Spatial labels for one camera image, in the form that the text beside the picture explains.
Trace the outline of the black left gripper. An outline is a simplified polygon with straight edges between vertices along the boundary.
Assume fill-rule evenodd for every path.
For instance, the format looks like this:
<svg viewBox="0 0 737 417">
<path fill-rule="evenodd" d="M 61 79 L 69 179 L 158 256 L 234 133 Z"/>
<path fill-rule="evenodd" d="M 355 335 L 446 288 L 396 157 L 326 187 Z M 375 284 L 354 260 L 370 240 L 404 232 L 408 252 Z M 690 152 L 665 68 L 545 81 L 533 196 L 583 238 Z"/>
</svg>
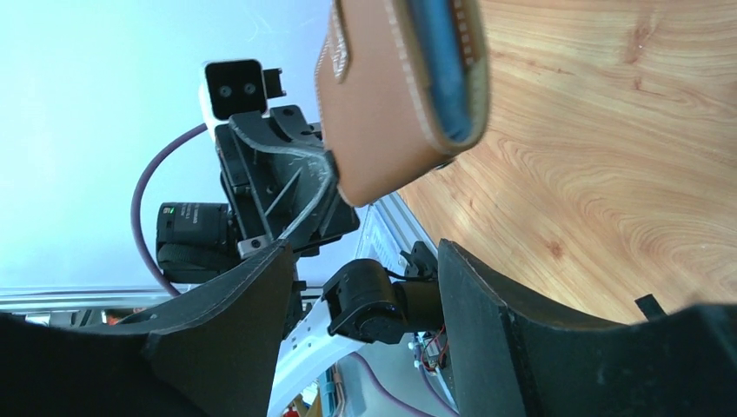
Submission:
<svg viewBox="0 0 737 417">
<path fill-rule="evenodd" d="M 205 283 L 274 241 L 288 242 L 296 259 L 317 256 L 359 228 L 321 129 L 299 107 L 235 114 L 210 133 L 227 201 L 161 205 L 156 263 L 167 281 Z"/>
</svg>

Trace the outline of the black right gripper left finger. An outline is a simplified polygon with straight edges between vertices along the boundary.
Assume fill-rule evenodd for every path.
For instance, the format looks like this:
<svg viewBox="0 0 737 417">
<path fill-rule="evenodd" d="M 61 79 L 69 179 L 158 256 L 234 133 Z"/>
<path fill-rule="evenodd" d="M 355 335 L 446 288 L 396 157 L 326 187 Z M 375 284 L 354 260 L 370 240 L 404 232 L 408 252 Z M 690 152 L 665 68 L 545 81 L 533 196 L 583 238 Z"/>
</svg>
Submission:
<svg viewBox="0 0 737 417">
<path fill-rule="evenodd" d="M 4 416 L 264 416 L 295 264 L 274 242 L 114 326 L 1 317 Z"/>
</svg>

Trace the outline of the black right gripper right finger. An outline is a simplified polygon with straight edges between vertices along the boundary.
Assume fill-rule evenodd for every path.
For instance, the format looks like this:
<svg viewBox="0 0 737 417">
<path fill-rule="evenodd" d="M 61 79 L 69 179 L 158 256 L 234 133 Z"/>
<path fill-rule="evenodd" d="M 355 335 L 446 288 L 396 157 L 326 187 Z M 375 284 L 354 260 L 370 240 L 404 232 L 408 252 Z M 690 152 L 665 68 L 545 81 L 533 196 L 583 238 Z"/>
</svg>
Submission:
<svg viewBox="0 0 737 417">
<path fill-rule="evenodd" d="M 438 262 L 461 415 L 735 415 L 735 305 L 626 325 L 549 299 L 456 242 L 440 242 Z"/>
</svg>

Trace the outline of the brown leather wallet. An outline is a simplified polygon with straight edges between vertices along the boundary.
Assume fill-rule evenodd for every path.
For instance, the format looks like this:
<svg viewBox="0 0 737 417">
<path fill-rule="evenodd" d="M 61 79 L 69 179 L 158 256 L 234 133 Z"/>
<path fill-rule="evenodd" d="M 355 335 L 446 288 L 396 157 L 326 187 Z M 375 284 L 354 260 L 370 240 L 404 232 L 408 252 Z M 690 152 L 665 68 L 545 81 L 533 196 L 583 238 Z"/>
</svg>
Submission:
<svg viewBox="0 0 737 417">
<path fill-rule="evenodd" d="M 472 149 L 490 112 L 476 1 L 334 1 L 315 86 L 338 191 L 362 207 Z"/>
</svg>

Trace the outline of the black fabric student bag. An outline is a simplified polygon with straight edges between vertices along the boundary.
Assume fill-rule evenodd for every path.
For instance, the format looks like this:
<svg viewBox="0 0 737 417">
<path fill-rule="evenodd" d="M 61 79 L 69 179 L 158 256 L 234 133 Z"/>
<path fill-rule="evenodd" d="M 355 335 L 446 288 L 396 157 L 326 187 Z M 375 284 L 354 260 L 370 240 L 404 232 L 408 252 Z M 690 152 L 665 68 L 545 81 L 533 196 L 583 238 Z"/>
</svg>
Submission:
<svg viewBox="0 0 737 417">
<path fill-rule="evenodd" d="M 641 311 L 642 315 L 648 321 L 658 320 L 662 317 L 667 316 L 666 311 L 653 294 L 643 295 L 637 298 L 634 302 L 637 308 Z"/>
</svg>

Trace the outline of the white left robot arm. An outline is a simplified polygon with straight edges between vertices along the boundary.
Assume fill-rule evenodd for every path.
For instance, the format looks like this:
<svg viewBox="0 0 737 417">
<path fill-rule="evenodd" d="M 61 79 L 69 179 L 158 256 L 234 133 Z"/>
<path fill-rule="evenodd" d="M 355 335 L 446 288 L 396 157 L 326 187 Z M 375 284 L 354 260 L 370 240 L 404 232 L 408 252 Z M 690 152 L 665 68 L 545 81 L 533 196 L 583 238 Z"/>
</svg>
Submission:
<svg viewBox="0 0 737 417">
<path fill-rule="evenodd" d="M 339 195 L 332 154 L 318 124 L 294 105 L 219 119 L 203 111 L 199 132 L 215 144 L 225 203 L 166 202 L 156 232 L 156 271 L 167 283 L 203 284 L 287 243 L 295 258 L 359 227 L 356 212 Z M 323 285 L 309 312 L 302 310 L 302 281 L 295 281 L 272 372 L 268 413 L 287 402 L 330 365 L 362 346 L 387 345 L 405 334 L 433 331 L 443 317 L 436 251 L 417 241 L 402 252 L 396 273 L 379 261 L 356 259 Z"/>
</svg>

